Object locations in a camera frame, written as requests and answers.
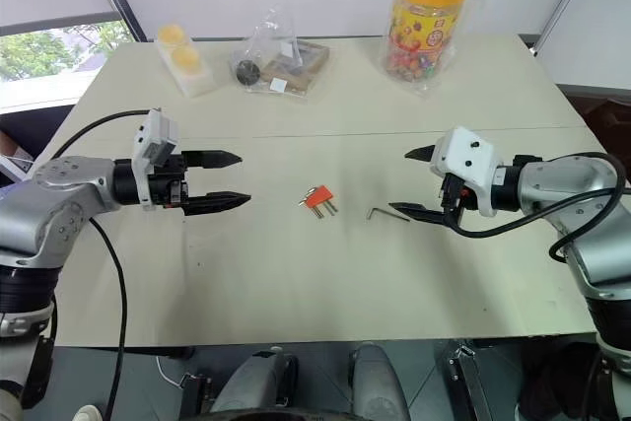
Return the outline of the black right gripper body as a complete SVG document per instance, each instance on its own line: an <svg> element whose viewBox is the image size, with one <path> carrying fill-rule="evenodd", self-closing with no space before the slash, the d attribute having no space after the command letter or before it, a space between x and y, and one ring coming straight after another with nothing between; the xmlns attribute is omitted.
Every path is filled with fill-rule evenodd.
<svg viewBox="0 0 631 421"><path fill-rule="evenodd" d="M445 214L460 216L469 200L469 189L464 180L457 175L447 173L441 186L441 206Z"/></svg>

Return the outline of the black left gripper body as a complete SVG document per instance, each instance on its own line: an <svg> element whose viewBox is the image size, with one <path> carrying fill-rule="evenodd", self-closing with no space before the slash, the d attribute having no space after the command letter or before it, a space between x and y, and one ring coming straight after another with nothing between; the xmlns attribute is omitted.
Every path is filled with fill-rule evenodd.
<svg viewBox="0 0 631 421"><path fill-rule="evenodd" d="M185 174L188 152L170 155L161 165L154 165L148 174L151 203L164 208L188 208L188 185Z"/></svg>

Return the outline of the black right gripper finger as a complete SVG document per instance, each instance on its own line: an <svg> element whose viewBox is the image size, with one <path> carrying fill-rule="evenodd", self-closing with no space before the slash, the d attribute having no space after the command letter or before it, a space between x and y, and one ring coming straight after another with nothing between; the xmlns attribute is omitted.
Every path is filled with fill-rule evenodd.
<svg viewBox="0 0 631 421"><path fill-rule="evenodd" d="M462 205L442 210L430 210L422 204L410 202L391 202L389 206L411 220L447 228L459 224L464 211Z"/></svg>
<svg viewBox="0 0 631 421"><path fill-rule="evenodd" d="M435 152L435 146L429 145L424 147L419 147L407 152L404 157L406 159L421 161L425 163L430 163L432 161L433 155Z"/></svg>

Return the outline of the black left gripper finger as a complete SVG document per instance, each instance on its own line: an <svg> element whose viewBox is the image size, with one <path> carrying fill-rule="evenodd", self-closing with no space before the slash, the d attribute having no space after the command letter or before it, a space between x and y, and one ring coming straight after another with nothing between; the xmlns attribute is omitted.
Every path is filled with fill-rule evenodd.
<svg viewBox="0 0 631 421"><path fill-rule="evenodd" d="M184 203L184 215L221 213L240 207L250 200L250 195L233 191L209 192L204 196L189 197Z"/></svg>
<svg viewBox="0 0 631 421"><path fill-rule="evenodd" d="M188 168L221 169L243 161L240 156L223 150L182 151L181 156Z"/></svg>

